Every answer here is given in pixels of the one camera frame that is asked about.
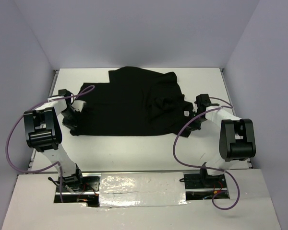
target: white tabletop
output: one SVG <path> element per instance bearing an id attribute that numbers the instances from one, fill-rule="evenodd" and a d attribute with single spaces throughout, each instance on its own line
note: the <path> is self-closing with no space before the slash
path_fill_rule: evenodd
<path id="1" fill-rule="evenodd" d="M 231 173 L 241 185 L 241 200 L 229 211 L 216 209 L 211 200 L 194 200 L 186 205 L 169 207 L 106 208 L 87 207 L 83 203 L 54 204 L 55 185 L 47 177 L 55 175 L 20 175 L 2 229 L 280 230 L 261 172 L 250 169 Z M 231 191 L 236 188 L 230 186 L 229 195 L 232 196 Z M 221 199 L 216 203 L 228 207 L 233 200 Z"/>
<path id="2" fill-rule="evenodd" d="M 167 73 L 175 72 L 185 100 L 194 102 L 197 95 L 208 93 L 212 97 L 229 101 L 223 78 L 218 68 L 146 68 Z M 108 71 L 113 69 L 60 69 L 53 94 L 59 89 L 68 89 L 74 94 L 79 92 L 84 82 L 109 82 Z M 73 137 L 69 129 L 61 124 L 62 145 L 69 157 L 78 164 L 83 172 L 117 171 L 160 171 L 189 170 L 177 163 L 172 155 L 175 134 L 152 137 Z M 188 138 L 180 138 L 177 156 L 188 164 L 202 165 L 218 153 L 219 128 L 213 123 L 202 123 L 200 131 L 194 131 Z M 36 153 L 32 169 L 49 165 L 42 154 Z M 246 169 L 248 164 L 241 161 L 232 168 Z"/>

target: robotic arm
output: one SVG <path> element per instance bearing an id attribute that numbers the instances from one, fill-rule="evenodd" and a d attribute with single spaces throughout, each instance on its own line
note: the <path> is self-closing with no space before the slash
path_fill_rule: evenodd
<path id="1" fill-rule="evenodd" d="M 62 133 L 57 116 L 62 114 L 69 129 L 76 126 L 75 112 L 81 112 L 85 102 L 77 101 L 71 104 L 71 99 L 61 99 L 71 96 L 68 90 L 59 90 L 58 96 L 48 98 L 48 102 L 35 110 L 24 113 L 24 128 L 26 142 L 30 148 L 36 149 L 46 156 L 51 163 L 59 161 L 63 169 L 63 187 L 79 191 L 83 188 L 81 170 L 67 155 L 62 142 Z M 60 169 L 55 166 L 59 176 Z"/>
<path id="2" fill-rule="evenodd" d="M 212 104 L 208 94 L 201 94 L 196 97 L 198 115 L 206 110 L 217 108 L 219 104 Z M 204 166 L 228 170 L 238 161 L 245 161 L 254 157 L 256 145 L 253 123 L 250 119 L 236 117 L 225 109 L 209 112 L 192 124 L 193 129 L 200 129 L 203 121 L 210 120 L 220 128 L 219 154 L 206 162 Z M 224 172 L 216 170 L 201 169 L 204 177 L 218 176 Z"/>

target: white wall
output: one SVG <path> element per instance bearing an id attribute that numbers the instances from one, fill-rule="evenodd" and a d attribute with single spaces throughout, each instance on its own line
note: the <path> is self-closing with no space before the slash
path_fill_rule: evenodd
<path id="1" fill-rule="evenodd" d="M 254 163 L 288 230 L 288 0 L 260 0 L 225 78 L 237 114 L 254 122 Z"/>
<path id="2" fill-rule="evenodd" d="M 26 109 L 46 99 L 52 76 L 52 67 L 16 4 L 0 0 L 0 229 L 17 176 L 5 160 L 7 135 Z M 32 151 L 23 123 L 10 150 L 15 164 L 27 168 Z"/>
<path id="3" fill-rule="evenodd" d="M 15 0 L 52 66 L 224 67 L 259 0 Z"/>

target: cable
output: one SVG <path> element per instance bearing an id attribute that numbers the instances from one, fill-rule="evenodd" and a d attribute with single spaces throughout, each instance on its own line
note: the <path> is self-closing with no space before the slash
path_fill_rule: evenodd
<path id="1" fill-rule="evenodd" d="M 180 161 L 177 156 L 176 156 L 176 153 L 175 153 L 175 148 L 176 148 L 176 144 L 177 144 L 177 141 L 178 141 L 178 138 L 181 136 L 182 132 L 185 130 L 186 127 L 188 127 L 188 125 L 190 123 L 192 123 L 194 120 L 196 120 L 197 118 L 209 113 L 209 112 L 212 112 L 212 111 L 217 111 L 217 110 L 220 110 L 221 108 L 232 108 L 232 107 L 229 107 L 229 106 L 226 106 L 226 105 L 223 105 L 221 107 L 218 107 L 218 108 L 213 108 L 213 109 L 209 109 L 203 113 L 200 113 L 199 115 L 195 116 L 194 118 L 192 118 L 190 121 L 188 121 L 184 127 L 182 127 L 182 129 L 179 131 L 179 133 L 177 134 L 176 138 L 175 138 L 175 141 L 174 141 L 174 144 L 173 144 L 173 156 L 175 158 L 175 160 L 179 163 L 179 164 L 182 164 L 184 166 L 187 166 L 187 167 L 191 167 L 191 168 L 197 168 L 197 169 L 210 169 L 210 170 L 216 170 L 216 171 L 220 171 L 220 172 L 224 172 L 224 173 L 227 173 L 234 181 L 236 187 L 237 187 L 237 191 L 238 191 L 238 196 L 237 196 L 237 199 L 235 201 L 235 203 L 232 205 L 232 206 L 229 206 L 229 207 L 219 207 L 215 204 L 215 201 L 214 201 L 214 198 L 218 195 L 218 194 L 221 194 L 221 193 L 225 193 L 226 191 L 220 191 L 218 192 L 217 194 L 215 194 L 213 197 L 212 197 L 212 204 L 218 208 L 218 209 L 221 209 L 221 210 L 230 210 L 232 209 L 233 207 L 235 207 L 240 199 L 240 188 L 239 188 L 239 185 L 236 181 L 236 179 L 233 177 L 233 175 L 228 172 L 228 171 L 225 171 L 223 169 L 217 169 L 217 168 L 212 168 L 212 167 L 205 167 L 205 166 L 198 166 L 198 165 L 191 165 L 191 164 L 186 164 L 186 163 L 183 163 L 182 161 Z"/>
<path id="2" fill-rule="evenodd" d="M 90 186 L 88 183 L 86 183 L 86 185 L 87 185 L 87 186 L 89 186 L 89 187 L 90 187 L 90 188 L 93 190 L 93 192 L 94 192 L 94 195 L 96 195 L 96 196 L 98 195 L 98 194 L 95 192 L 95 189 L 93 189 L 93 187 L 92 187 L 92 186 Z"/>
<path id="3" fill-rule="evenodd" d="M 227 102 L 227 101 L 225 101 L 225 100 L 223 100 L 223 99 L 221 99 L 221 98 L 217 98 L 217 97 L 209 97 L 209 98 L 210 98 L 210 99 L 215 99 L 215 100 L 222 101 L 222 102 L 228 104 L 228 105 L 231 107 L 231 109 L 233 108 L 233 106 L 232 106 L 231 103 L 229 103 L 229 102 Z"/>
<path id="4" fill-rule="evenodd" d="M 53 184 L 54 184 L 56 187 L 59 186 L 59 184 L 57 184 L 57 182 L 54 181 L 51 177 L 48 177 L 48 180 L 50 180 L 51 182 L 53 182 Z"/>
<path id="5" fill-rule="evenodd" d="M 77 95 L 68 96 L 68 97 L 61 97 L 61 98 L 56 98 L 56 99 L 54 99 L 53 101 L 58 101 L 58 100 L 63 100 L 63 99 L 69 99 L 69 98 L 72 98 L 72 97 L 77 99 L 78 97 L 83 96 L 83 95 L 85 95 L 85 94 L 93 91 L 94 88 L 95 88 L 94 85 L 90 85 L 90 86 L 86 87 L 84 90 L 82 90 L 82 91 L 81 91 L 79 94 L 77 94 Z M 48 101 L 38 103 L 38 104 L 34 105 L 33 107 L 31 107 L 29 110 L 33 110 L 33 109 L 35 109 L 35 108 L 37 108 L 37 107 L 39 107 L 39 106 L 41 106 L 41 105 L 43 105 L 44 103 L 47 103 L 47 102 L 48 102 Z M 62 196 L 63 169 L 62 169 L 62 166 L 61 166 L 61 164 L 60 164 L 59 161 L 57 161 L 57 162 L 53 163 L 52 165 L 50 165 L 50 166 L 48 166 L 48 167 L 46 167 L 46 168 L 43 168 L 43 169 L 27 171 L 27 170 L 22 170 L 22 169 L 16 167 L 16 166 L 12 163 L 12 161 L 11 161 L 11 159 L 10 159 L 10 155 L 9 155 L 9 144 L 10 144 L 10 140 L 11 140 L 11 137 L 12 137 L 12 134 L 13 134 L 14 130 L 16 129 L 17 125 L 19 124 L 19 122 L 21 121 L 21 119 L 22 119 L 23 117 L 24 117 L 24 115 L 22 115 L 21 117 L 18 118 L 18 120 L 16 121 L 16 123 L 13 125 L 13 127 L 12 127 L 12 129 L 11 129 L 9 135 L 8 135 L 8 138 L 6 139 L 6 143 L 5 143 L 5 157 L 6 157 L 6 160 L 7 160 L 8 164 L 9 164 L 13 169 L 15 169 L 16 171 L 18 171 L 18 172 L 20 172 L 20 173 L 40 173 L 40 172 L 42 172 L 42 171 L 45 171 L 45 170 L 47 170 L 47 169 L 52 168 L 52 167 L 55 166 L 55 165 L 58 165 L 59 168 L 60 168 L 60 198 L 61 198 L 61 202 L 63 203 L 63 196 Z"/>
<path id="6" fill-rule="evenodd" d="M 82 192 L 77 196 L 76 199 L 78 199 L 78 198 L 84 193 L 84 191 L 85 191 L 85 184 L 83 185 L 83 190 L 82 190 Z"/>
<path id="7" fill-rule="evenodd" d="M 218 181 L 218 183 L 221 185 L 221 189 L 220 189 L 220 191 L 221 191 L 222 188 L 223 188 L 223 185 L 222 185 L 222 183 L 220 181 Z"/>

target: black cloth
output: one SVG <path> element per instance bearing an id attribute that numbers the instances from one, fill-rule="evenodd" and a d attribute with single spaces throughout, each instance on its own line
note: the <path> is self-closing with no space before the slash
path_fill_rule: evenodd
<path id="1" fill-rule="evenodd" d="M 72 135 L 156 136 L 177 134 L 192 118 L 174 72 L 162 74 L 135 67 L 109 71 L 110 83 L 84 83 L 95 89 L 78 98 L 86 101 L 77 113 Z M 189 130 L 182 136 L 188 137 Z"/>

